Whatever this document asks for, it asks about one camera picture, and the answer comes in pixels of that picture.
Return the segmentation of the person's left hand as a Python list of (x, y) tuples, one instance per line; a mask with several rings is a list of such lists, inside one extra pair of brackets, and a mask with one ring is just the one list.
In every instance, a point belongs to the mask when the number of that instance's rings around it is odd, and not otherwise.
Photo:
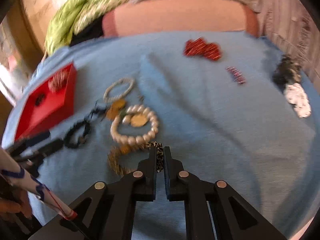
[(1, 198), (1, 217), (9, 219), (10, 214), (23, 213), (26, 218), (32, 217), (32, 208), (27, 191), (15, 190), (15, 200)]

